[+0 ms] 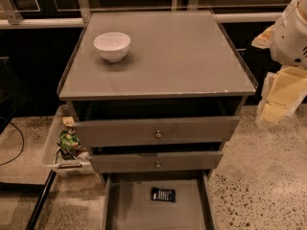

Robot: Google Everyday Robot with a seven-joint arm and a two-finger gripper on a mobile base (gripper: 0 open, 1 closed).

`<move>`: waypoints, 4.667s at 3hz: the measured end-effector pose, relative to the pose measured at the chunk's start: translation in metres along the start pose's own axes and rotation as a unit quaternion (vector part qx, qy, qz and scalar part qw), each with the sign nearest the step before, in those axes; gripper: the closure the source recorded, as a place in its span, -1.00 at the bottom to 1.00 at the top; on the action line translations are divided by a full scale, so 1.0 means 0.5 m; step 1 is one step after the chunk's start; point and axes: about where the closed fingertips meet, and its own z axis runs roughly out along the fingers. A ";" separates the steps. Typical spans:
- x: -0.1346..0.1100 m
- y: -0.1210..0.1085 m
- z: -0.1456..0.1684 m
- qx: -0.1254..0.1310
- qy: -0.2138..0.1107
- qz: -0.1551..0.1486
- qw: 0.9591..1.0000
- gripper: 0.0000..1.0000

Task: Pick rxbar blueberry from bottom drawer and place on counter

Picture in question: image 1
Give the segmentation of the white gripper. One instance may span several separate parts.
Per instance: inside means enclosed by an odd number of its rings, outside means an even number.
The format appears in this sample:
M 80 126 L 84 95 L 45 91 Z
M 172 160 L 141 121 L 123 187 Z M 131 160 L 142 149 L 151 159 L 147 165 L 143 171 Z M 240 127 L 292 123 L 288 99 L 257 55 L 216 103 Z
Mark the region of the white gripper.
M 251 45 L 270 49 L 283 66 L 265 77 L 255 123 L 261 128 L 278 125 L 292 116 L 307 96 L 307 0 L 293 0 L 273 26 L 255 37 Z

